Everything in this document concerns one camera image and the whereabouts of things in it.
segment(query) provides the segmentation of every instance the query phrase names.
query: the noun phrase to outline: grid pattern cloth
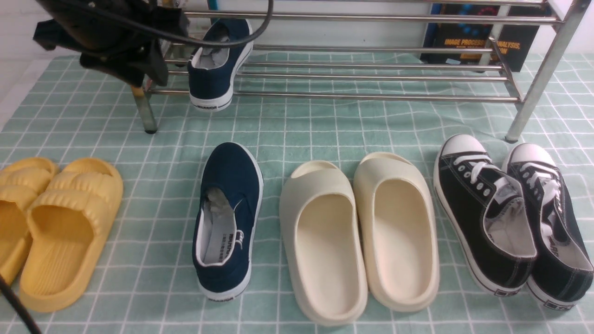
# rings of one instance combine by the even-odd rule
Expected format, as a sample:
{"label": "grid pattern cloth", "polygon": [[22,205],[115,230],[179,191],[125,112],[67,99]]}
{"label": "grid pattern cloth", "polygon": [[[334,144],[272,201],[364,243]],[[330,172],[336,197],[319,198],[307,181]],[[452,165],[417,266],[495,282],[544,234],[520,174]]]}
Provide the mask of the grid pattern cloth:
{"label": "grid pattern cloth", "polygon": [[[414,62],[411,56],[393,54],[268,53],[252,58]],[[525,70],[518,74],[525,90],[541,59],[530,56]],[[173,77],[170,87],[187,87],[187,78]],[[236,88],[345,93],[505,92],[503,86],[491,83],[450,82],[243,79],[236,82]],[[565,56],[520,139],[541,145],[558,163],[591,255],[593,92],[594,55]],[[512,147],[501,138],[511,124],[513,105],[236,97],[227,110],[205,114],[191,106],[186,96],[154,96],[151,104],[159,122],[159,132],[153,136],[143,131],[126,85],[82,69],[76,58],[57,58],[0,133],[2,168],[30,156],[49,157],[61,167],[79,157],[94,156],[113,163],[124,178],[125,194],[118,218],[85,294],[65,310],[33,314],[46,333],[594,333],[592,290],[578,307],[566,313],[538,306],[525,290],[511,298],[483,293],[470,277],[460,243],[437,202],[441,283],[429,308],[415,314],[397,313],[370,294],[367,308],[355,324],[328,329],[309,322],[295,302],[280,239],[278,209],[284,180],[298,165],[329,160],[352,178],[367,153],[394,152],[413,162],[431,185],[435,156],[453,134],[474,135],[500,164]],[[202,169],[210,152],[224,141],[243,144],[257,158],[264,176],[264,199],[255,234],[251,282],[240,298],[213,303],[198,290],[191,241]],[[18,279],[13,288],[18,290]],[[0,298],[0,333],[25,332]]]}

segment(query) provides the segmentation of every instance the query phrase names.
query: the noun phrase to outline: black cable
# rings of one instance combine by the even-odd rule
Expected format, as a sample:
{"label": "black cable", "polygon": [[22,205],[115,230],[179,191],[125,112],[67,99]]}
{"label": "black cable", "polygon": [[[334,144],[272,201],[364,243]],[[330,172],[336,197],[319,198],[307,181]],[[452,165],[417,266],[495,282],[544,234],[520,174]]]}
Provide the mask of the black cable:
{"label": "black cable", "polygon": [[14,294],[14,291],[6,284],[2,275],[0,275],[0,292],[2,295],[8,300],[8,303],[14,308],[17,312],[18,316],[21,318],[25,327],[29,330],[31,334],[41,334],[41,330],[37,327],[35,320],[31,317],[31,314],[27,311],[25,306],[21,304],[21,301],[18,300],[18,297]]}
{"label": "black cable", "polygon": [[146,26],[144,24],[138,23],[136,21],[132,21],[129,18],[122,17],[118,14],[114,14],[109,11],[101,10],[95,7],[89,6],[86,2],[76,1],[76,0],[54,0],[55,2],[59,2],[62,5],[69,6],[76,8],[90,16],[101,18],[110,21],[111,23],[120,26],[122,28],[130,29],[136,31],[138,33],[142,33],[154,38],[165,39],[174,43],[182,43],[190,46],[196,46],[199,48],[207,47],[207,48],[234,48],[237,46],[243,46],[247,43],[253,41],[254,39],[258,38],[268,27],[270,23],[270,19],[272,18],[272,13],[274,10],[274,0],[268,0],[268,11],[266,12],[266,17],[264,18],[264,22],[262,25],[251,35],[234,40],[233,42],[211,42],[205,41],[185,36],[179,36],[172,33],[168,33],[166,31],[161,31],[159,29],[155,29],[153,27]]}

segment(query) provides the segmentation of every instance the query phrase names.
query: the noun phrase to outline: black canvas sneaker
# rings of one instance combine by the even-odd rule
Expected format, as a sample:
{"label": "black canvas sneaker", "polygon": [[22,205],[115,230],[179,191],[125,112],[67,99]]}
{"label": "black canvas sneaker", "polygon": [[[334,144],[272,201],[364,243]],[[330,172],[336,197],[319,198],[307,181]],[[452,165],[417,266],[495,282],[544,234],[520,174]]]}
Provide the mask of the black canvas sneaker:
{"label": "black canvas sneaker", "polygon": [[477,285],[500,297],[518,293],[536,260],[520,183],[465,134],[441,147],[433,183]]}
{"label": "black canvas sneaker", "polygon": [[538,258],[528,287],[544,306],[566,311],[592,284],[593,268],[584,247],[561,172],[540,146],[516,146],[503,170],[522,183]]}

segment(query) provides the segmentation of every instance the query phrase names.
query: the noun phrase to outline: beige slide sandal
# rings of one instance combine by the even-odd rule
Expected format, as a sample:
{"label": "beige slide sandal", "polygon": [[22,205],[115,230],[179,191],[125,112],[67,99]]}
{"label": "beige slide sandal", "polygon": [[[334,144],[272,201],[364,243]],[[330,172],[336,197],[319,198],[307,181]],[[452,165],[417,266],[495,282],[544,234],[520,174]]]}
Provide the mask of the beige slide sandal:
{"label": "beige slide sandal", "polygon": [[122,193],[122,177],[105,161],[68,165],[27,211],[33,245],[23,268],[23,305],[52,312],[83,294],[107,241]]}
{"label": "beige slide sandal", "polygon": [[440,265],[435,213],[423,175],[398,155],[371,153],[357,167],[353,189],[374,297],[400,312],[429,306],[439,287]]}
{"label": "beige slide sandal", "polygon": [[355,321],[367,304],[355,198],[332,163],[299,166],[280,196],[280,229],[297,304],[314,323]]}
{"label": "beige slide sandal", "polygon": [[26,211],[57,173],[58,166],[42,157],[23,159],[0,171],[0,275],[8,285],[31,248]]}

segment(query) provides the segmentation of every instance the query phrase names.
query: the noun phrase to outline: shoe rack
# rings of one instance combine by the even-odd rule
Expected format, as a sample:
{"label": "shoe rack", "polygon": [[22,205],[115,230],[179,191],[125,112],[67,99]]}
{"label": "shoe rack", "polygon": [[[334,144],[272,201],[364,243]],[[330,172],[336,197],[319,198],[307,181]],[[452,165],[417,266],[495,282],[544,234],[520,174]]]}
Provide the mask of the shoe rack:
{"label": "shoe rack", "polygon": [[[400,2],[412,2],[413,0],[396,0]],[[434,0],[414,0],[434,2]],[[163,0],[164,5],[173,5],[172,0]],[[518,141],[528,119],[534,111],[538,100],[541,98],[546,85],[549,83],[567,45],[570,43],[573,34],[576,32],[590,0],[572,0],[572,3],[562,18],[554,3],[551,5],[551,15],[548,17],[521,17],[508,16],[510,6],[532,6],[543,7],[548,5],[547,0],[445,0],[444,4],[472,4],[472,5],[499,5],[497,16],[479,15],[358,15],[358,14],[316,14],[316,13],[289,13],[275,12],[274,20],[298,20],[298,21],[369,21],[369,22],[422,22],[422,23],[469,23],[469,24],[493,24],[491,35],[483,48],[464,49],[464,53],[479,53],[481,60],[478,65],[437,65],[437,64],[375,64],[373,62],[291,62],[291,61],[247,61],[237,77],[243,78],[276,78],[288,80],[367,80],[367,81],[463,81],[463,82],[487,82],[504,83],[508,95],[438,95],[438,94],[361,94],[361,93],[311,93],[311,92],[282,92],[264,91],[253,92],[239,90],[236,96],[259,96],[259,97],[280,97],[306,99],[352,99],[352,100],[385,100],[385,101],[449,101],[449,102],[477,102],[477,103],[512,103],[517,109],[516,116],[507,131],[505,141],[515,143]],[[234,11],[188,11],[189,18],[245,18],[262,19],[266,16],[264,12],[234,12]],[[551,26],[555,31],[555,37],[542,60],[541,66],[536,73],[528,91],[523,94],[514,81],[512,73],[505,61],[505,55],[497,46],[497,40],[504,25],[523,26]],[[183,57],[184,45],[166,42],[163,44],[166,62],[168,64],[185,65],[188,62]],[[460,53],[455,48],[369,48],[369,47],[325,47],[307,45],[258,45],[257,40],[254,50],[258,51],[281,51],[281,52],[390,52],[390,53]],[[489,59],[496,55],[501,61],[498,65],[489,65]],[[251,71],[250,68],[340,68],[350,70],[437,70],[437,71],[459,71],[460,75],[356,75],[356,74],[297,74],[297,73],[265,73],[263,71]],[[473,75],[467,72],[488,72],[492,75]],[[187,75],[186,71],[169,71],[170,75]],[[132,93],[138,106],[138,112],[143,121],[147,133],[155,133],[157,124],[155,122],[151,106],[150,96],[154,94],[165,95],[189,95],[188,89],[166,89],[154,86],[151,80],[146,79],[143,87],[132,87]]]}

